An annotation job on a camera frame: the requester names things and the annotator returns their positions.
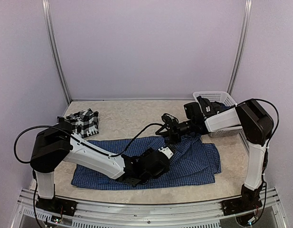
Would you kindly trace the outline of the blue checked long sleeve shirt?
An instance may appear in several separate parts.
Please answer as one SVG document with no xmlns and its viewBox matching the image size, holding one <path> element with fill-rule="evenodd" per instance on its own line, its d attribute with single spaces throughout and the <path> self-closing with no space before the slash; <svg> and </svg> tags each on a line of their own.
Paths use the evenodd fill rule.
<svg viewBox="0 0 293 228">
<path fill-rule="evenodd" d="M 213 143 L 203 143 L 201 135 L 184 135 L 173 146 L 169 172 L 143 185 L 131 186 L 112 180 L 92 169 L 77 165 L 71 185 L 92 190 L 144 190 L 198 186 L 215 182 L 215 174 L 222 172 L 218 149 Z"/>
</svg>

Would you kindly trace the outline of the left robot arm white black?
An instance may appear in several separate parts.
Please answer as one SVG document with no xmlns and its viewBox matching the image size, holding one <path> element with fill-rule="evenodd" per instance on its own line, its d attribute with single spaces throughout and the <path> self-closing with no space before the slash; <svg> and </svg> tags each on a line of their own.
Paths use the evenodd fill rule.
<svg viewBox="0 0 293 228">
<path fill-rule="evenodd" d="M 148 148 L 143 154 L 132 157 L 112 153 L 84 140 L 72 132 L 71 123 L 62 121 L 54 126 L 43 126 L 37 134 L 30 166 L 35 172 L 38 197 L 50 211 L 56 211 L 61 201 L 55 196 L 54 170 L 62 161 L 137 186 L 167 173 L 173 155 L 169 147 Z"/>
</svg>

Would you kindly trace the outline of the white plastic laundry basket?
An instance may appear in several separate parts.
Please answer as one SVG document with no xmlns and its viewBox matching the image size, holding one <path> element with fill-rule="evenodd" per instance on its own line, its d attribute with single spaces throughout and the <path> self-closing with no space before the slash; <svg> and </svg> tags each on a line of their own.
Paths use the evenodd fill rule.
<svg viewBox="0 0 293 228">
<path fill-rule="evenodd" d="M 220 112 L 211 117 L 205 117 L 205 125 L 208 134 L 212 138 L 233 136 L 241 133 L 243 128 L 236 113 L 236 101 L 227 92 L 223 91 L 199 91 L 193 93 L 193 98 L 197 101 L 197 97 L 208 99 L 210 102 L 220 102 L 228 106 L 229 109 Z"/>
</svg>

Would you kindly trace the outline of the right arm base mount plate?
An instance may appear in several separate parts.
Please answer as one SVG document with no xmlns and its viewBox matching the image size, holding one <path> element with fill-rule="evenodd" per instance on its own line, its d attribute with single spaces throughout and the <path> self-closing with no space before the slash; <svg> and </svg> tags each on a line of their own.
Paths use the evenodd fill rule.
<svg viewBox="0 0 293 228">
<path fill-rule="evenodd" d="M 262 202 L 260 199 L 256 199 L 253 202 L 244 203 L 241 197 L 223 200 L 221 202 L 222 210 L 224 216 L 234 215 L 237 213 L 246 212 L 249 210 L 256 209 L 257 207 L 262 207 Z"/>
</svg>

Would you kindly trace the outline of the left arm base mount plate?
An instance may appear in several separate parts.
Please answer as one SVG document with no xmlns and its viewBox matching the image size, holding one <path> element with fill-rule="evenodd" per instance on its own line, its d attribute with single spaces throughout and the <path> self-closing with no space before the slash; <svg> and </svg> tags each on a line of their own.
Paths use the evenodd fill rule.
<svg viewBox="0 0 293 228">
<path fill-rule="evenodd" d="M 38 197 L 36 202 L 36 207 L 39 209 L 71 217 L 75 214 L 76 206 L 76 201 L 58 197 L 54 197 L 53 199 L 43 199 Z"/>
</svg>

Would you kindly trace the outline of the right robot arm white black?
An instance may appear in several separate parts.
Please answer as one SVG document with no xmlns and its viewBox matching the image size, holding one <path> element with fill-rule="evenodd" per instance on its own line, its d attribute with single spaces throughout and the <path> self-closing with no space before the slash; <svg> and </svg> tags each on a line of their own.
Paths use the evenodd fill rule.
<svg viewBox="0 0 293 228">
<path fill-rule="evenodd" d="M 179 122 L 170 114 L 164 114 L 164 122 L 156 135 L 168 137 L 170 143 L 179 143 L 182 136 L 190 133 L 201 135 L 233 126 L 240 126 L 248 144 L 248 168 L 242 185 L 237 207 L 247 211 L 259 200 L 264 184 L 264 172 L 268 163 L 268 146 L 274 134 L 274 121 L 260 105 L 259 99 L 249 99 L 230 108 L 214 112 L 210 105 L 200 102 L 184 105 L 187 121 Z"/>
</svg>

